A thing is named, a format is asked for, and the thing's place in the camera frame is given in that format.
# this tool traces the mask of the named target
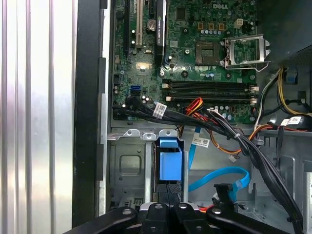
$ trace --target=cable label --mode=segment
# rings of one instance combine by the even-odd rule
[[[299,124],[300,121],[301,121],[301,118],[300,116],[295,116],[295,117],[292,117],[290,119],[284,119],[283,122],[281,123],[281,126],[287,126],[289,124]]]
[[[208,148],[209,142],[210,142],[209,139],[205,139],[205,138],[201,138],[201,137],[194,136],[194,137],[193,137],[192,144],[193,144],[193,145],[198,145],[198,146],[202,146],[202,147]]]
[[[283,122],[281,123],[281,126],[286,126],[288,124],[289,119],[286,118],[283,120]]]
[[[289,125],[289,124],[299,124],[300,120],[301,120],[300,116],[292,117],[292,118],[289,119],[287,125]]]
[[[156,107],[153,112],[153,116],[156,118],[162,119],[166,109],[167,109],[166,105],[161,104],[160,102],[157,102]]]

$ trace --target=green circuit board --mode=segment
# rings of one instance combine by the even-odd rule
[[[232,97],[236,94],[238,84],[256,85],[254,70],[230,71],[219,65],[226,56],[220,46],[225,38],[256,34],[255,1],[224,0],[220,3],[216,0],[168,0],[166,3],[165,56],[159,64],[155,59],[156,13],[154,16],[151,14],[151,4],[154,4],[155,9],[157,2],[116,1],[113,105],[122,105],[128,96],[135,95],[151,107],[155,101],[160,101],[171,109],[183,112],[192,97],[210,97],[216,94]],[[142,41],[137,45],[140,5]],[[244,25],[239,29],[234,28],[237,19],[244,19]],[[235,50],[237,62],[252,60],[257,56],[254,41],[238,43]],[[171,82],[178,82],[179,85],[185,83],[184,89],[189,88],[189,98],[168,101],[170,95],[180,96],[180,91],[166,89],[167,83]],[[226,83],[228,89],[219,91],[219,83]],[[216,90],[199,89],[207,84],[211,84],[211,87],[215,85]],[[209,98],[204,101],[208,107],[217,106],[220,113],[231,116],[229,120],[233,123],[254,121],[251,118],[252,107],[248,103]],[[138,120],[121,116],[114,116],[114,119]]]

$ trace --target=blue drive bracket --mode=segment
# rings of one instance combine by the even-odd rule
[[[182,151],[176,138],[160,138],[159,147],[178,152],[160,152],[159,179],[182,180]]]

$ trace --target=side panel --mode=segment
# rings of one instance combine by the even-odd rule
[[[76,4],[0,4],[0,234],[71,229]]]

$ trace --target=dell logo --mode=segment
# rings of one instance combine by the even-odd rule
[[[213,4],[214,9],[225,9],[228,10],[228,5],[227,4]]]

